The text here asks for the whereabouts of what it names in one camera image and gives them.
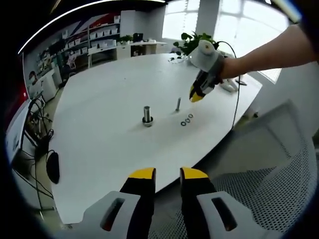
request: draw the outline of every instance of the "human arm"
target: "human arm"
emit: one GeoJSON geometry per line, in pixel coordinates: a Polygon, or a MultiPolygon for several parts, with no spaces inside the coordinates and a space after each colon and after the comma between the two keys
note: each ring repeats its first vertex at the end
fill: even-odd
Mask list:
{"type": "Polygon", "coordinates": [[[299,25],[289,26],[272,41],[247,55],[226,58],[221,78],[234,78],[252,71],[304,65],[318,60],[311,41],[299,25]]]}

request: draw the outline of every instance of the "hand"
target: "hand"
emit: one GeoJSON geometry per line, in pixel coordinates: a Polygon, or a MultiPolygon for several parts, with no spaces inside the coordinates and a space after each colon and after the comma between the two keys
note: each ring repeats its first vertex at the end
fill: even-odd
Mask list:
{"type": "Polygon", "coordinates": [[[246,74],[241,64],[241,58],[226,57],[224,67],[220,73],[222,79],[231,79],[246,74]]]}

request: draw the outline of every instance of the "metal bolt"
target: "metal bolt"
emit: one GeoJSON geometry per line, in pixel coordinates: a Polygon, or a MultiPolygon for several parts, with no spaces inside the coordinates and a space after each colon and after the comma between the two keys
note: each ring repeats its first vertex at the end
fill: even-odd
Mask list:
{"type": "Polygon", "coordinates": [[[178,100],[177,100],[177,107],[176,107],[176,111],[179,111],[179,106],[180,106],[180,97],[178,98],[178,100]]]}
{"type": "Polygon", "coordinates": [[[144,120],[146,123],[149,123],[151,121],[149,106],[144,107],[144,120]]]}

